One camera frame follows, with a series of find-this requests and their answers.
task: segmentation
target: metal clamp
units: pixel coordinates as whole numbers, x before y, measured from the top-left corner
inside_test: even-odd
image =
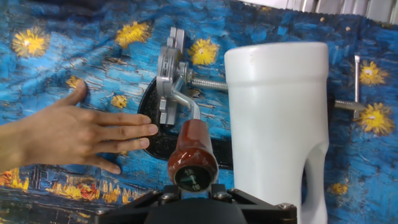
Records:
[[[160,50],[157,64],[157,92],[160,97],[160,124],[175,124],[177,105],[180,103],[192,111],[193,119],[200,119],[200,108],[195,101],[181,93],[182,87],[194,86],[214,90],[228,91],[225,82],[215,82],[195,78],[188,62],[183,62],[185,31],[171,28],[167,45]],[[354,118],[365,109],[359,102],[359,56],[355,56],[355,101],[335,100],[334,107],[343,110],[353,110]]]
[[[167,45],[160,50],[157,62],[157,92],[160,97],[160,124],[175,123],[177,103],[192,110],[193,119],[200,119],[199,106],[180,92],[188,73],[188,63],[181,62],[184,51],[185,31],[171,28]]]

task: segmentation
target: white plastic bottle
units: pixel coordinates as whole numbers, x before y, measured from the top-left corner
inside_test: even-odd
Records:
[[[298,224],[327,224],[328,63],[328,47],[318,42],[225,53],[234,186],[273,205],[294,204]],[[304,167],[308,191],[301,206]]]

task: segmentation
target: screw head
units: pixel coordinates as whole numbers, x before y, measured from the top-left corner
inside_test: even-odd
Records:
[[[172,198],[175,198],[175,197],[176,197],[176,195],[175,194],[171,194],[171,193],[166,193],[166,194],[163,194],[162,196],[160,196],[160,198],[163,199],[163,200],[168,200],[168,199],[172,199]]]
[[[97,215],[104,215],[104,214],[107,214],[108,212],[110,212],[110,209],[108,209],[108,208],[97,208],[95,210],[95,213]]]
[[[280,203],[278,205],[279,208],[283,209],[283,210],[288,210],[290,208],[292,208],[294,205],[290,204],[290,203]]]
[[[217,193],[213,194],[213,198],[218,199],[218,200],[223,200],[230,196],[231,195],[227,192],[217,192]]]

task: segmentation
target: finger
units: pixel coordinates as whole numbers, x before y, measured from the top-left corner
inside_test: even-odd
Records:
[[[143,125],[151,124],[148,116],[143,114],[105,113],[95,111],[94,122],[101,126]]]
[[[108,152],[120,153],[137,149],[146,149],[149,146],[149,139],[135,139],[132,141],[108,141],[98,143],[93,147],[93,153]]]
[[[152,136],[158,132],[154,124],[140,126],[100,127],[98,131],[99,141],[105,140],[127,140],[144,136]]]
[[[99,156],[92,156],[86,159],[86,165],[96,166],[114,174],[120,174],[121,170],[116,164],[113,164]]]
[[[76,84],[76,89],[69,94],[67,97],[58,100],[53,105],[54,106],[75,106],[80,101],[82,101],[87,93],[87,86],[83,80],[79,80]]]

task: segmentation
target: metal rod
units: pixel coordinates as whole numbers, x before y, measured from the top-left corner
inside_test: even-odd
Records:
[[[359,61],[360,57],[358,55],[355,55],[355,103],[359,103]],[[354,111],[354,119],[359,118],[359,111],[355,110]]]
[[[180,93],[181,87],[184,83],[183,78],[178,77],[177,81],[173,84],[172,87],[172,96],[177,103],[180,103],[183,106],[186,106],[191,110],[192,119],[200,119],[200,107],[195,103],[195,101],[188,96]]]

